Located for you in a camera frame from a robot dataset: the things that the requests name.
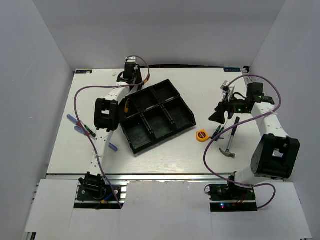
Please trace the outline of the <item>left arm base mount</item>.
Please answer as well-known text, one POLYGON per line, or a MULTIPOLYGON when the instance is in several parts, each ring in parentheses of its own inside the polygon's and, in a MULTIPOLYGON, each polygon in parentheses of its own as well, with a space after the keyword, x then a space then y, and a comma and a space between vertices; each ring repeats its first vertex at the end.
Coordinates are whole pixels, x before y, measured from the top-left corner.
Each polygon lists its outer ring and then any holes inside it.
POLYGON ((75 209, 120 210, 124 205, 123 186, 110 185, 103 175, 88 172, 78 179, 75 209))

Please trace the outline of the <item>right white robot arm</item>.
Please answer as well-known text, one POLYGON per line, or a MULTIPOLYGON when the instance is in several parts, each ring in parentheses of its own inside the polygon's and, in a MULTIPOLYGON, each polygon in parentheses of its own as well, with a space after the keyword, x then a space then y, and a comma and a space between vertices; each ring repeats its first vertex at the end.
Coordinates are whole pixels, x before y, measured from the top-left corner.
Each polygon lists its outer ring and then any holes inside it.
POLYGON ((246 97, 235 97, 235 85, 225 81, 221 86, 222 101, 218 103, 210 121, 224 124, 225 113, 231 119, 234 114, 250 114, 256 121, 261 140, 254 151, 250 165, 230 176, 231 183, 225 188, 226 195, 236 200, 244 188, 258 185, 268 179, 285 180, 293 172, 300 149, 298 139, 291 138, 282 128, 276 115, 272 97, 263 93, 264 85, 259 82, 247 85, 246 97))

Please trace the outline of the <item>black six-compartment tray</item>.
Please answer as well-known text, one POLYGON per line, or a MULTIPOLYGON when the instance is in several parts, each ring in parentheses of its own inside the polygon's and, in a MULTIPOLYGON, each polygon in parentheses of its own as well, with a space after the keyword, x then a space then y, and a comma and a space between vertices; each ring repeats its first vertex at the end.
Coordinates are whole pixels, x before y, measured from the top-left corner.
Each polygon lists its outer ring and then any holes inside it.
POLYGON ((119 105, 119 124, 134 154, 196 126, 196 119, 169 79, 126 96, 119 105), (130 98, 130 114, 124 118, 130 98))

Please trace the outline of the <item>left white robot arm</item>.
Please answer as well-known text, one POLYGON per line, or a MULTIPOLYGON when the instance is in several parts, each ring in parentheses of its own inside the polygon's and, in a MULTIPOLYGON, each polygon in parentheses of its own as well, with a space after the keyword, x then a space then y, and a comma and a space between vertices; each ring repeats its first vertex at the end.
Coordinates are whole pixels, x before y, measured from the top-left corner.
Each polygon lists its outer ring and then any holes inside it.
POLYGON ((150 79, 150 71, 147 72, 146 79, 142 79, 141 66, 136 63, 133 56, 127 57, 122 71, 116 78, 114 86, 91 85, 79 89, 73 99, 74 113, 79 127, 86 130, 85 125, 80 120, 77 110, 78 95, 87 89, 111 89, 111 92, 103 97, 97 98, 94 105, 93 123, 96 128, 94 139, 90 137, 90 132, 85 131, 92 148, 93 156, 90 161, 89 171, 79 182, 85 192, 90 194, 94 199, 100 200, 107 194, 106 183, 109 183, 103 167, 103 154, 106 147, 111 143, 111 138, 120 124, 121 101, 133 90, 139 91, 142 86, 150 79))

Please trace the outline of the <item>silver wrench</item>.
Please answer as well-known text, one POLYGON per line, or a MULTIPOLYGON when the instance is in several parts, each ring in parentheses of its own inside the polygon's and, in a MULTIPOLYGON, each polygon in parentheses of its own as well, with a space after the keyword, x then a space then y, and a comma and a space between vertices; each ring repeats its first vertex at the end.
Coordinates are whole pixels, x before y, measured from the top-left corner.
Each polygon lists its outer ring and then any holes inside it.
POLYGON ((229 102, 234 94, 235 84, 225 81, 220 89, 222 90, 223 95, 222 100, 229 102))

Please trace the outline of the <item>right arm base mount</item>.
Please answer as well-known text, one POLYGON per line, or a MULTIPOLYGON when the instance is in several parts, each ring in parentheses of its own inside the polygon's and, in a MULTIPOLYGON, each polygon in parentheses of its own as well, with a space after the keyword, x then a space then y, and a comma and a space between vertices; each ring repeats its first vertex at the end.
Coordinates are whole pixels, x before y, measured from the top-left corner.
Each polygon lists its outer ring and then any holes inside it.
POLYGON ((209 184, 204 188, 209 196, 212 213, 256 212, 258 210, 253 188, 228 184, 209 184))

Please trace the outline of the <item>yellow long-nose pliers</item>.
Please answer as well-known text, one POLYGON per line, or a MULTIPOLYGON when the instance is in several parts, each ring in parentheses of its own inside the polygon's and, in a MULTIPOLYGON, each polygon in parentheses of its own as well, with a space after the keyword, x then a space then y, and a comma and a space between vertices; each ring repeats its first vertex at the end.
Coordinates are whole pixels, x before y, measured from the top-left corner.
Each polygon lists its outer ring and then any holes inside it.
POLYGON ((147 75, 147 77, 140 83, 140 85, 143 86, 144 84, 146 84, 146 83, 149 81, 150 77, 151 77, 151 75, 150 75, 150 73, 149 73, 149 74, 147 75))

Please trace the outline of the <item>blue handle screwdriver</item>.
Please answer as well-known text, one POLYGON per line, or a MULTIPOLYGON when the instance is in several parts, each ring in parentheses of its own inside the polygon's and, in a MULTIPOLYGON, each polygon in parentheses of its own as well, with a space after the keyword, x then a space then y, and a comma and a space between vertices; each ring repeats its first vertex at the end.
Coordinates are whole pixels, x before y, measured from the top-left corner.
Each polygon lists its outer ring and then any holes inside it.
POLYGON ((108 144, 108 147, 109 147, 110 149, 112 149, 113 151, 115 151, 115 152, 118 151, 118 148, 117 148, 114 144, 112 144, 111 142, 108 144))
POLYGON ((89 137, 91 137, 91 138, 93 138, 93 139, 96 138, 96 134, 95 134, 94 132, 93 132, 93 133, 90 133, 90 132, 87 131, 87 130, 83 131, 83 129, 82 129, 81 127, 79 127, 79 126, 75 126, 75 127, 74 127, 74 130, 75 130, 76 132, 84 135, 84 136, 89 136, 89 137))
POLYGON ((78 126, 78 127, 84 127, 85 128, 85 125, 81 122, 81 121, 78 121, 76 118, 74 118, 72 115, 70 114, 67 114, 66 115, 67 119, 72 122, 74 125, 78 126))

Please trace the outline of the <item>green black precision screwdriver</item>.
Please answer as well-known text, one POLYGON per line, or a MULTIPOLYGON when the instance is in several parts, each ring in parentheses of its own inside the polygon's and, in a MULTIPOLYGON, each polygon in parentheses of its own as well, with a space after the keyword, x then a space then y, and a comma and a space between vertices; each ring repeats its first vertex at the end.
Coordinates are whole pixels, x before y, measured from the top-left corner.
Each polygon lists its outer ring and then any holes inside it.
POLYGON ((213 133, 213 135, 211 136, 211 139, 214 139, 221 131, 222 131, 223 125, 221 124, 213 133))

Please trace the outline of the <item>yellow black pliers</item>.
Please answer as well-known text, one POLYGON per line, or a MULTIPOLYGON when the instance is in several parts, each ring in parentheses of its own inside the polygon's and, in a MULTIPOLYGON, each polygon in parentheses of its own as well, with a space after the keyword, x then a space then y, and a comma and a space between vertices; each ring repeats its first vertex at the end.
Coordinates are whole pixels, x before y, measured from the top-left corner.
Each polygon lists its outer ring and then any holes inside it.
POLYGON ((127 98, 125 105, 124 105, 124 118, 127 118, 130 115, 130 106, 131 106, 131 99, 127 98))

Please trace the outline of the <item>orange tape measure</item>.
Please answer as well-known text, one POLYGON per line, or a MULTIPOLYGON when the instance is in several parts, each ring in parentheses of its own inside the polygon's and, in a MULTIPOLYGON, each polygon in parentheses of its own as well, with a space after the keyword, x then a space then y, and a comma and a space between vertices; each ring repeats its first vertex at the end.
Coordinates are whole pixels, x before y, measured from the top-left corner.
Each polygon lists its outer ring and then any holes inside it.
POLYGON ((195 137, 196 140, 201 143, 206 142, 210 138, 204 129, 197 131, 195 137))

